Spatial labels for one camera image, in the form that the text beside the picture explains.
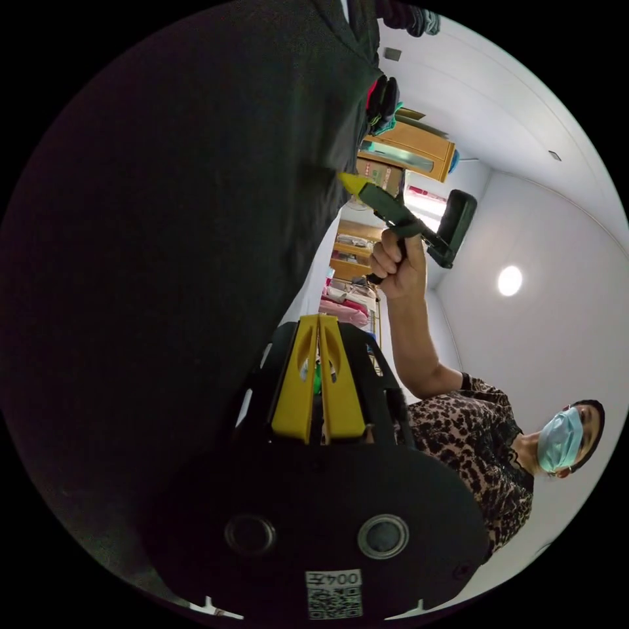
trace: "black hair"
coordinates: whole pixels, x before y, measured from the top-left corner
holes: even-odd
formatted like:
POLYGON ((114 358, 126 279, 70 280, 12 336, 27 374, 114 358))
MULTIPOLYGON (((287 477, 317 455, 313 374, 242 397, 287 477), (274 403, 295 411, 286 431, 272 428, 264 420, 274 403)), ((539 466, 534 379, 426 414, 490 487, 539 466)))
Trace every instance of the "black hair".
POLYGON ((572 406, 593 406, 598 411, 598 415, 601 418, 600 428, 598 430, 598 434, 596 435, 596 439, 592 444, 592 447, 588 450, 588 453, 576 464, 570 468, 571 472, 576 472, 578 469, 581 469, 594 454, 594 451, 598 447, 598 444, 601 441, 601 437, 603 436, 603 429, 605 428, 605 409, 603 405, 598 400, 580 400, 579 402, 575 402, 572 406))

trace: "face mask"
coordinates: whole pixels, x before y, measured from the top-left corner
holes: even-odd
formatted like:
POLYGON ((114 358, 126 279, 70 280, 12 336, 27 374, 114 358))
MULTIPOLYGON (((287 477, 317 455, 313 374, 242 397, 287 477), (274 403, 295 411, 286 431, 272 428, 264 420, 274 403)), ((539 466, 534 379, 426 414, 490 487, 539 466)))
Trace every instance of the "face mask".
POLYGON ((542 429, 537 442, 537 460, 547 472, 574 465, 583 439, 578 409, 557 413, 542 429))

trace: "box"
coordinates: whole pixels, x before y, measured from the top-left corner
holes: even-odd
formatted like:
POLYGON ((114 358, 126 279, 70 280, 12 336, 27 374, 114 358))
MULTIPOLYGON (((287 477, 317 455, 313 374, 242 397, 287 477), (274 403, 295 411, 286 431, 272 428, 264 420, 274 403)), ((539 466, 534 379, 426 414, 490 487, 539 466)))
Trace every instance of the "box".
MULTIPOLYGON (((372 183, 386 190, 392 197, 396 197, 400 191, 400 184, 404 177, 404 171, 397 166, 389 166, 382 162, 359 157, 356 160, 356 169, 361 177, 369 179, 372 183)), ((365 204, 356 197, 352 197, 352 203, 365 204)))

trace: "black fabric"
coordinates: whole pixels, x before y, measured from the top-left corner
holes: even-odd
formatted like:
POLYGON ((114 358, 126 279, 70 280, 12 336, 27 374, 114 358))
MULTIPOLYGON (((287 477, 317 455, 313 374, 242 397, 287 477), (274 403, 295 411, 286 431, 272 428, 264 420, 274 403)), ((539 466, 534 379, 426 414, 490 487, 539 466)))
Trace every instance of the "black fabric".
POLYGON ((400 102, 400 89, 398 88, 398 82, 394 77, 391 77, 387 82, 385 93, 382 97, 380 105, 380 118, 375 124, 373 133, 377 134, 382 131, 395 116, 395 111, 400 102))
POLYGON ((380 107, 382 104, 383 96, 387 91, 388 79, 386 76, 381 76, 375 84, 372 93, 369 97, 369 104, 367 106, 367 121, 371 122, 380 114, 380 107))
POLYGON ((116 59, 37 147, 0 231, 0 405, 48 505, 168 597, 143 500, 216 439, 347 199, 370 3, 240 0, 116 59))
POLYGON ((396 0, 375 0, 378 19, 394 29, 405 29, 412 37, 436 35, 440 30, 439 17, 426 9, 396 0))

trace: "yellow bracket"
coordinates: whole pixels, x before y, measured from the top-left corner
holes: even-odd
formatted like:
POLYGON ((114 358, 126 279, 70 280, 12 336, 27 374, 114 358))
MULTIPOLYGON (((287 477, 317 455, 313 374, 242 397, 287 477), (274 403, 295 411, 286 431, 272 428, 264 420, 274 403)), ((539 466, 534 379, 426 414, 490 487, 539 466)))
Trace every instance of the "yellow bracket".
POLYGON ((323 419, 328 443, 338 439, 357 439, 365 432, 365 420, 335 316, 322 314, 319 318, 319 353, 323 419), (336 382, 332 381, 330 363, 336 373, 336 382))
POLYGON ((288 362, 271 427, 282 437, 309 443, 315 383, 317 342, 321 360, 321 386, 326 441, 360 438, 365 422, 356 385, 335 316, 303 316, 288 362), (304 363, 308 360, 305 378, 304 363), (335 381, 332 380, 332 368, 335 381))
POLYGON ((313 415, 317 335, 318 315, 302 316, 271 423, 276 435, 300 439, 305 444, 310 440, 313 415), (308 368, 302 379, 306 359, 308 368))

